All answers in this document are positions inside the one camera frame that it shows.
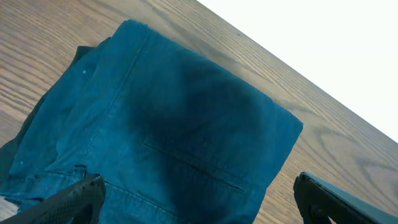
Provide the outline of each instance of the welt pocket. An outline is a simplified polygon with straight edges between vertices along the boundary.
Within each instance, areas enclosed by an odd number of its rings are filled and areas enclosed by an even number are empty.
[[[205,177],[211,178],[235,191],[246,192],[249,188],[249,183],[245,180],[223,168],[191,155],[188,149],[183,148],[184,146],[190,147],[189,144],[177,144],[171,139],[158,139],[152,135],[147,135],[142,141],[142,144],[189,165],[192,169],[195,169]]]

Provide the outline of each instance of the blue pants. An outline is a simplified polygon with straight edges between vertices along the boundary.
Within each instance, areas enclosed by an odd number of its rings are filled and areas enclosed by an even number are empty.
[[[240,78],[126,21],[78,48],[0,149],[0,193],[25,210],[101,174],[101,223],[251,223],[301,130]]]

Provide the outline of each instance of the white wall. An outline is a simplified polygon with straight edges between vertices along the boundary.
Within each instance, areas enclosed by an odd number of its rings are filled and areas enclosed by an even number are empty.
[[[198,0],[398,142],[398,1]]]

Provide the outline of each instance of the wood grain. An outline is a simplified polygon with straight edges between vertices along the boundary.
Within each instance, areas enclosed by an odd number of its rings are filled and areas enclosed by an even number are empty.
[[[94,46],[135,19],[243,78],[304,122],[256,223],[302,222],[292,190],[301,171],[398,215],[398,144],[200,3],[0,0],[0,7],[0,145],[17,134],[77,46]]]

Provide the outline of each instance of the folded garment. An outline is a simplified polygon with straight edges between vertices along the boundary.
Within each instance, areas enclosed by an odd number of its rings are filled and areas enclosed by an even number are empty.
[[[100,174],[101,223],[252,223],[301,130],[242,79],[126,21],[78,48],[0,149],[0,194],[23,211]]]

